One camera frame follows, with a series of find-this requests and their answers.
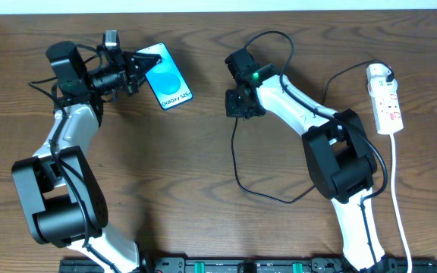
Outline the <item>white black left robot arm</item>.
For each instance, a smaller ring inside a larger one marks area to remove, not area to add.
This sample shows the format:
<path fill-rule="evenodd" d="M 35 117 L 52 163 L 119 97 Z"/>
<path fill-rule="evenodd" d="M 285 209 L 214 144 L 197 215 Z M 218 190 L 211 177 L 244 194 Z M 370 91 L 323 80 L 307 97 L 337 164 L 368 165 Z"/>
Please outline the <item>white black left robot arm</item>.
<path fill-rule="evenodd" d="M 124 52 L 118 42 L 93 49 L 88 70 L 81 44 L 58 42 L 46 51 L 55 73 L 46 95 L 55 123 L 44 144 L 13 164 L 11 175 L 32 238 L 84 254 L 106 272 L 154 272 L 154 261 L 108 221 L 108 207 L 86 152 L 102 124 L 107 96 L 137 93 L 158 54 Z"/>

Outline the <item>blue Galaxy smartphone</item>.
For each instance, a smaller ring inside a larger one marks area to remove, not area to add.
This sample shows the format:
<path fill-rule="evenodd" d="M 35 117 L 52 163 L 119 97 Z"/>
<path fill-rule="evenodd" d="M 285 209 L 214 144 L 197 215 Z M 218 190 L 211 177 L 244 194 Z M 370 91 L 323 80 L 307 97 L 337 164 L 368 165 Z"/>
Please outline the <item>blue Galaxy smartphone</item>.
<path fill-rule="evenodd" d="M 140 49 L 137 53 L 156 54 L 161 57 L 161 62 L 146 73 L 146 78 L 163 111 L 193 99 L 192 91 L 164 43 Z"/>

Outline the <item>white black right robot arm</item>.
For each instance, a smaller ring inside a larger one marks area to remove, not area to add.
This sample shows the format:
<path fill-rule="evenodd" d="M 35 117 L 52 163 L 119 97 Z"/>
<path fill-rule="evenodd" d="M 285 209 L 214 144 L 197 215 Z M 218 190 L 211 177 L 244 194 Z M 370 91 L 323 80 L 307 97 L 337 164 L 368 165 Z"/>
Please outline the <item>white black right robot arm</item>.
<path fill-rule="evenodd" d="M 231 53 L 225 64 L 237 84 L 225 93 L 227 116 L 248 119 L 270 111 L 300 135 L 310 179 L 338 217 L 345 259 L 355 271 L 380 272 L 385 251 L 373 218 L 373 175 L 386 166 L 360 117 L 320 105 L 283 70 L 260 66 L 246 49 Z"/>

